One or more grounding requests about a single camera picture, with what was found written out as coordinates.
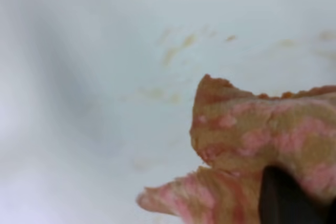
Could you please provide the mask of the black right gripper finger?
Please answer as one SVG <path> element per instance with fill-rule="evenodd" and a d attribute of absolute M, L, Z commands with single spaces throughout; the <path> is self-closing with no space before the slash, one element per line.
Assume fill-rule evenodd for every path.
<path fill-rule="evenodd" d="M 335 200 L 322 213 L 294 178 L 279 167 L 263 171 L 258 213 L 264 224 L 335 223 Z"/>

